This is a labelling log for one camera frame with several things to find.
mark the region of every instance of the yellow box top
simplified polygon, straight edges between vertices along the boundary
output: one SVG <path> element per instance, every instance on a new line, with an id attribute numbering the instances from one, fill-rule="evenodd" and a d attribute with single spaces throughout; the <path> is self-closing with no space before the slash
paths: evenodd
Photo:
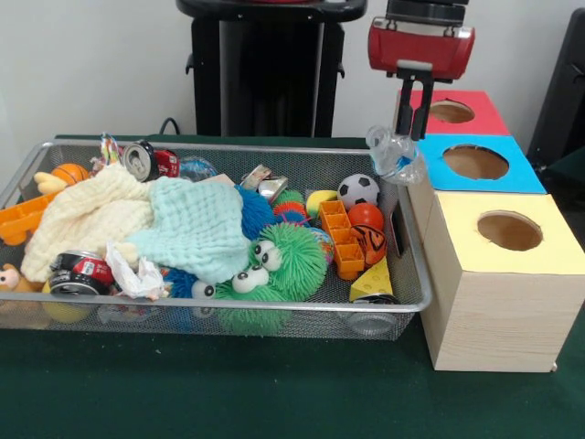
<path id="1" fill-rule="evenodd" d="M 437 192 L 437 197 L 463 270 L 585 274 L 585 253 L 550 195 Z"/>

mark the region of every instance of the soccer ball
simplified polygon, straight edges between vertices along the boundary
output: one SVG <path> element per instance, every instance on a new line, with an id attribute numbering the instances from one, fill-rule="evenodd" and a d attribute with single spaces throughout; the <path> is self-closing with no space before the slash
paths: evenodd
<path id="1" fill-rule="evenodd" d="M 378 183 L 365 174 L 349 176 L 341 182 L 337 190 L 337 198 L 344 203 L 346 210 L 350 210 L 359 203 L 369 203 L 377 206 L 379 194 Z"/>

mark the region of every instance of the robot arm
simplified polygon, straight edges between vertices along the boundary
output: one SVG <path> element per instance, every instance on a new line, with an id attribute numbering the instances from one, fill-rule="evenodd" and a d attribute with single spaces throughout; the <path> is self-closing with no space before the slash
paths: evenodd
<path id="1" fill-rule="evenodd" d="M 396 134 L 424 139 L 435 81 L 451 83 L 465 73 L 475 31 L 464 27 L 469 0 L 388 0 L 385 16 L 374 18 L 368 55 L 374 70 L 403 81 Z M 410 106 L 414 82 L 422 83 L 422 102 Z"/>

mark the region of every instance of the white wall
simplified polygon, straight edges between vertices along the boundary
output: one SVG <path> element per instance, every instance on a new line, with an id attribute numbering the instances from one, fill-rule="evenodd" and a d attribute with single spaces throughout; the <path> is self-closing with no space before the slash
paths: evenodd
<path id="1" fill-rule="evenodd" d="M 580 0 L 472 0 L 478 40 L 461 89 L 486 89 L 524 147 Z M 370 70 L 367 30 L 386 0 L 346 24 L 346 78 L 334 135 L 389 123 L 398 82 Z M 57 133 L 150 134 L 166 116 L 195 131 L 184 74 L 190 19 L 171 0 L 0 1 L 0 183 L 35 143 Z"/>

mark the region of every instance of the metal basket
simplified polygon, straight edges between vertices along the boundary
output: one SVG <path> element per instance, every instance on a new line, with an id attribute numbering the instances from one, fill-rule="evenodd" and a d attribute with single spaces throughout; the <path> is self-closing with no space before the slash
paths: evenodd
<path id="1" fill-rule="evenodd" d="M 171 149 L 180 157 L 205 157 L 234 181 L 262 163 L 278 175 L 287 176 L 289 187 L 305 193 L 337 187 L 343 178 L 355 173 L 372 174 L 371 161 L 364 150 L 192 144 L 153 146 Z M 97 141 L 55 140 L 38 145 L 0 195 L 0 208 L 37 197 L 33 181 L 37 171 L 50 172 L 66 162 L 90 167 L 90 159 L 99 153 Z M 348 303 L 351 283 L 340 280 L 332 266 L 319 291 L 302 303 L 196 299 L 162 299 L 151 303 L 113 296 L 0 293 L 2 307 L 10 310 L 0 314 L 0 327 L 230 335 L 219 323 L 217 314 L 229 309 L 248 309 L 260 314 L 287 313 L 287 323 L 277 333 L 269 334 L 271 336 L 396 340 L 414 313 L 431 301 L 431 283 L 408 192 L 384 181 L 378 183 L 382 192 L 380 207 L 387 216 L 394 212 L 398 242 L 388 246 L 388 265 L 400 305 Z M 385 232 L 391 236 L 390 221 L 386 223 Z M 24 245 L 3 244 L 0 262 L 19 267 L 23 254 Z M 127 318 L 123 321 L 112 318 L 107 313 L 112 309 L 125 310 Z M 48 313 L 57 313 L 61 323 L 48 318 Z"/>

